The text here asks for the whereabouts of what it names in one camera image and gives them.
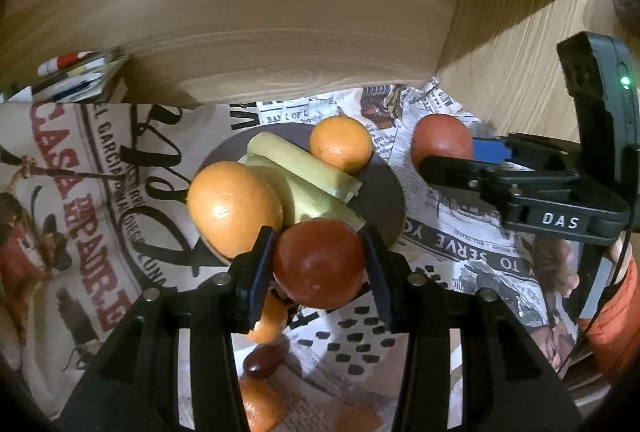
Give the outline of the person's right hand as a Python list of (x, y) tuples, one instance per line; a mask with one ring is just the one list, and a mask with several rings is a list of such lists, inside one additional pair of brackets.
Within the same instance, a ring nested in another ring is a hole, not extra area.
[[(623, 247), (624, 238), (619, 237), (604, 252), (605, 259), (613, 264), (613, 271), (616, 273), (608, 277), (609, 285), (619, 285), (624, 280), (629, 264), (634, 259), (631, 245), (627, 245), (626, 251), (623, 251)], [(579, 276), (570, 267), (575, 255), (572, 241), (538, 236), (534, 239), (530, 254), (542, 290), (558, 291), (567, 297), (578, 288)]]

